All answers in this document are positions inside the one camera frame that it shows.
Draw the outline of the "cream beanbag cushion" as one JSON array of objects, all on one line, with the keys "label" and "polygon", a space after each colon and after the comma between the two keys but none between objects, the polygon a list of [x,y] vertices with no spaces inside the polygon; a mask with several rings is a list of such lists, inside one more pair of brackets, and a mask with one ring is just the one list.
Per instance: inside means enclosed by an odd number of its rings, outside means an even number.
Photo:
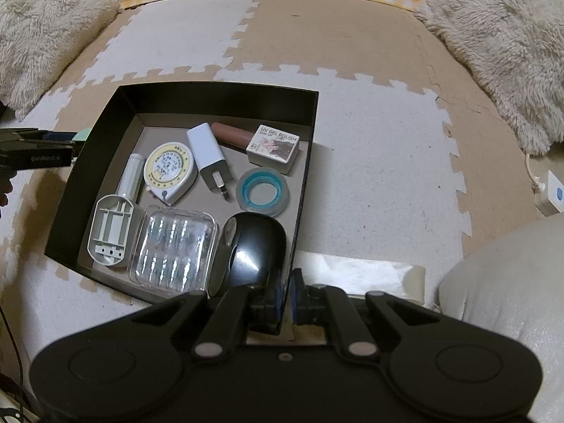
[{"label": "cream beanbag cushion", "polygon": [[563,420],[563,216],[510,232],[468,255],[439,286],[443,314],[531,349],[543,382],[531,416]]}]

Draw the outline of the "uv gel polish box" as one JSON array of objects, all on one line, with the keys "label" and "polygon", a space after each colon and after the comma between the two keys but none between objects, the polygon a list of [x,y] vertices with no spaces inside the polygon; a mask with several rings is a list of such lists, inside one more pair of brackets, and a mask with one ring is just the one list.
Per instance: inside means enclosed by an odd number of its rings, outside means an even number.
[{"label": "uv gel polish box", "polygon": [[261,124],[246,147],[250,163],[288,175],[299,152],[300,137]]}]

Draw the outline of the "clear teal tape roll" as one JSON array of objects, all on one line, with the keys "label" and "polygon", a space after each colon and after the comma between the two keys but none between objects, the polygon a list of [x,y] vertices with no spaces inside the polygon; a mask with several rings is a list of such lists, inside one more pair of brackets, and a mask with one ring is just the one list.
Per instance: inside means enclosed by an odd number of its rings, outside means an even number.
[{"label": "clear teal tape roll", "polygon": [[238,180],[236,199],[243,211],[276,217],[288,206],[290,191],[278,171],[259,167],[247,170]]}]

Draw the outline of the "fluffy cream cushion right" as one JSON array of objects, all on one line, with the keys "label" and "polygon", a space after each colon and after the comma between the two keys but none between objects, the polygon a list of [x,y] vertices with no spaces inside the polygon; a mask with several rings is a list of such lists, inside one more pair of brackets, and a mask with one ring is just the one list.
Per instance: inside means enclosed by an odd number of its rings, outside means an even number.
[{"label": "fluffy cream cushion right", "polygon": [[563,140],[563,0],[422,0],[415,16],[490,96],[521,149]]}]

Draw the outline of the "clear plastic case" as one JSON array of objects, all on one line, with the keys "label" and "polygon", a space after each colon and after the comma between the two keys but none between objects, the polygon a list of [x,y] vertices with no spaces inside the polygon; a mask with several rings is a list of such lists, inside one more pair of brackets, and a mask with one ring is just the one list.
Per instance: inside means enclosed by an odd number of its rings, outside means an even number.
[{"label": "clear plastic case", "polygon": [[218,237],[207,212],[152,205],[137,234],[129,278],[159,295],[206,291]]}]

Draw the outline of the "black computer mouse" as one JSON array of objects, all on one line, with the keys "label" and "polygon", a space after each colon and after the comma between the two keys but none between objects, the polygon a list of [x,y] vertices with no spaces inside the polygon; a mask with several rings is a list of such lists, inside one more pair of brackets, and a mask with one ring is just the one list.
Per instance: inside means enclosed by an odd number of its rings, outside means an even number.
[{"label": "black computer mouse", "polygon": [[287,249],[284,227],[253,212],[225,223],[211,267],[207,292],[219,297],[231,287],[250,287],[271,299],[279,291]]}]

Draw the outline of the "round white yellow tape measure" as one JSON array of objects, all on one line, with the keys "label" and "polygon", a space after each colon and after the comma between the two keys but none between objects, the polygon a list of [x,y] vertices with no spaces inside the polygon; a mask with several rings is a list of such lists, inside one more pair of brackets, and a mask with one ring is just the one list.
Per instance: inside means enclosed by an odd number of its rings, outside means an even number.
[{"label": "round white yellow tape measure", "polygon": [[167,206],[188,192],[198,176],[191,150],[171,141],[155,148],[144,163],[143,179],[147,190]]}]

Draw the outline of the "fluffy cream cushion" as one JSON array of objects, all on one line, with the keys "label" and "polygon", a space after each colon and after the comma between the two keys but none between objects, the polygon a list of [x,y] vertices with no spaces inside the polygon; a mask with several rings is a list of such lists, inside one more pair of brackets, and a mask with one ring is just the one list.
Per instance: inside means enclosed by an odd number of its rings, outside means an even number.
[{"label": "fluffy cream cushion", "polygon": [[563,0],[422,0],[415,16],[490,96],[521,149],[563,140]]},{"label": "fluffy cream cushion", "polygon": [[1,102],[17,120],[120,11],[118,0],[1,0]]}]

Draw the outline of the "mint green round tin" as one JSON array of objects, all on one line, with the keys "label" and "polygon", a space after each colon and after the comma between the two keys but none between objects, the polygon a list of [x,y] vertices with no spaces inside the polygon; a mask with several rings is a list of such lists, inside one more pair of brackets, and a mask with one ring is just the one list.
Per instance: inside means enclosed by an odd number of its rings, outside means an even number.
[{"label": "mint green round tin", "polygon": [[78,131],[75,136],[73,137],[73,141],[75,142],[85,142],[90,135],[92,129],[91,128],[84,128]]}]

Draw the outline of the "fluffy cream cushion left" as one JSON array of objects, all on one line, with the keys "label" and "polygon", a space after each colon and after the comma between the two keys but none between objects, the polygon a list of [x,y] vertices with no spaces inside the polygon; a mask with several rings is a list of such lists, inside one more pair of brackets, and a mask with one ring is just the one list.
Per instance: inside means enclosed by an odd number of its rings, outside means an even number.
[{"label": "fluffy cream cushion left", "polygon": [[17,120],[120,11],[118,0],[1,0],[1,102]]}]

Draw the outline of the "black cardboard box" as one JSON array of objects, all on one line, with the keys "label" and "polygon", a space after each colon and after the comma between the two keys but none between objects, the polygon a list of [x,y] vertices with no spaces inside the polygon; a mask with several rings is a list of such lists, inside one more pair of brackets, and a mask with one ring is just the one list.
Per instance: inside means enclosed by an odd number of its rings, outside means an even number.
[{"label": "black cardboard box", "polygon": [[149,156],[169,141],[185,141],[188,129],[223,122],[255,130],[261,124],[300,138],[299,153],[287,178],[288,206],[277,216],[285,229],[287,252],[279,291],[266,300],[267,314],[252,328],[279,333],[290,269],[303,210],[319,94],[283,86],[215,81],[175,81],[118,86],[102,109],[71,171],[45,248],[47,257],[105,287],[146,303],[161,303],[168,293],[131,279],[125,269],[96,264],[87,253],[94,207],[113,194],[133,153]]}]

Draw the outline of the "white power strip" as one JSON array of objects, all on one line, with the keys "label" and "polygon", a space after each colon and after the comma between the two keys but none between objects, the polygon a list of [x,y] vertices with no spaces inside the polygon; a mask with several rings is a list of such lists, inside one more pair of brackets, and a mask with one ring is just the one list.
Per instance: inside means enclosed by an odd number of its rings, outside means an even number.
[{"label": "white power strip", "polygon": [[543,173],[539,181],[541,189],[534,196],[536,207],[545,217],[562,213],[564,209],[563,183],[551,170]]}]

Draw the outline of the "brown cylindrical tube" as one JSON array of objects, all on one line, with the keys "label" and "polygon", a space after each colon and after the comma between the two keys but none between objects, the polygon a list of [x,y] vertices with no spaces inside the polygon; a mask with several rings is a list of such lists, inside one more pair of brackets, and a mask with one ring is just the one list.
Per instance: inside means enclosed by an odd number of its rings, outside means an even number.
[{"label": "brown cylindrical tube", "polygon": [[246,151],[254,133],[220,122],[211,124],[211,132],[220,143]]}]

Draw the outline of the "white usb charger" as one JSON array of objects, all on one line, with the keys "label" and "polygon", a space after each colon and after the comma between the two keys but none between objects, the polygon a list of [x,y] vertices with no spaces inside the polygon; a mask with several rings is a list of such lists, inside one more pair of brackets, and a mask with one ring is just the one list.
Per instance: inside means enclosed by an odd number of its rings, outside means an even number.
[{"label": "white usb charger", "polygon": [[205,122],[193,127],[186,131],[186,137],[204,183],[227,200],[227,182],[232,180],[231,170],[210,125]]}]

